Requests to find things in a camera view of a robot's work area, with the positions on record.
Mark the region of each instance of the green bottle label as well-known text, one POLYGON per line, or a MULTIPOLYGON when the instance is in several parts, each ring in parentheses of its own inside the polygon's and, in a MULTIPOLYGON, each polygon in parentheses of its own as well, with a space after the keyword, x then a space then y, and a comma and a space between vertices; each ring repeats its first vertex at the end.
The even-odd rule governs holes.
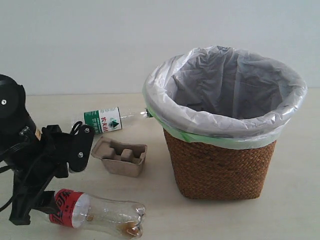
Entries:
POLYGON ((107 108, 84 113, 85 124, 92 126, 96 134, 122 129, 119 108, 107 108))

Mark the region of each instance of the plastic bottle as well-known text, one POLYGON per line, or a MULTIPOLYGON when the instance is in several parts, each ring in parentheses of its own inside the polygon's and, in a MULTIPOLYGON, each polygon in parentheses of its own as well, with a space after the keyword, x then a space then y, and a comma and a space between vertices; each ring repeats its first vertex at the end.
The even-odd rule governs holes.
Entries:
POLYGON ((48 215, 51 223, 105 232, 122 239, 142 236, 146 209, 141 203, 115 201, 70 189, 58 191, 55 202, 59 212, 48 215))
POLYGON ((132 126, 143 119, 151 117, 146 108, 141 109, 141 111, 132 111, 131 109, 112 107, 75 115, 71 120, 71 127, 81 121, 92 126, 95 134, 102 134, 132 126))

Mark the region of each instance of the brown woven basket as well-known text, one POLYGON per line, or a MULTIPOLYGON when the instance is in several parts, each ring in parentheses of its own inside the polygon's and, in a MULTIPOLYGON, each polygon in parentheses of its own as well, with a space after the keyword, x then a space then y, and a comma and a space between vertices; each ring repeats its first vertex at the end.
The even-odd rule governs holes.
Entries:
POLYGON ((164 136, 175 181, 190 199, 246 200, 261 194, 276 142, 255 149, 226 149, 164 136))

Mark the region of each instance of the table surface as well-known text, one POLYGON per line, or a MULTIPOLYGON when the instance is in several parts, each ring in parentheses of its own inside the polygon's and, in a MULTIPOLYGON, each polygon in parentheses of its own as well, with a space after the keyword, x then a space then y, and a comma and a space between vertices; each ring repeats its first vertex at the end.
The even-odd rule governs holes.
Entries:
MULTIPOLYGON (((200 201, 184 198, 175 183, 161 126, 153 118, 109 138, 147 144, 145 168, 138 178, 108 173, 90 157, 84 172, 54 178, 47 190, 69 188, 146 206, 142 240, 318 240, 320 239, 320 89, 310 89, 298 113, 283 130, 260 198, 242 201, 200 201)), ((28 96, 26 107, 39 127, 59 124, 70 131, 73 114, 119 106, 140 110, 141 94, 28 96)), ((0 175, 0 203, 12 194, 13 173, 0 175)), ((31 211, 31 225, 8 221, 11 207, 0 213, 1 240, 106 240, 106 233, 47 223, 31 211)))

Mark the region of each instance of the trash bag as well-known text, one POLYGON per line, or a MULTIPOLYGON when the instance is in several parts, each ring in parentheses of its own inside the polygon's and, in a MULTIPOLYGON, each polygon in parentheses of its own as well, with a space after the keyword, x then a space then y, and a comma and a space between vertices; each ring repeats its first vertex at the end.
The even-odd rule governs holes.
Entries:
POLYGON ((307 91, 282 62, 211 46, 168 59, 147 77, 142 92, 149 112, 174 137, 249 149, 275 141, 307 91))

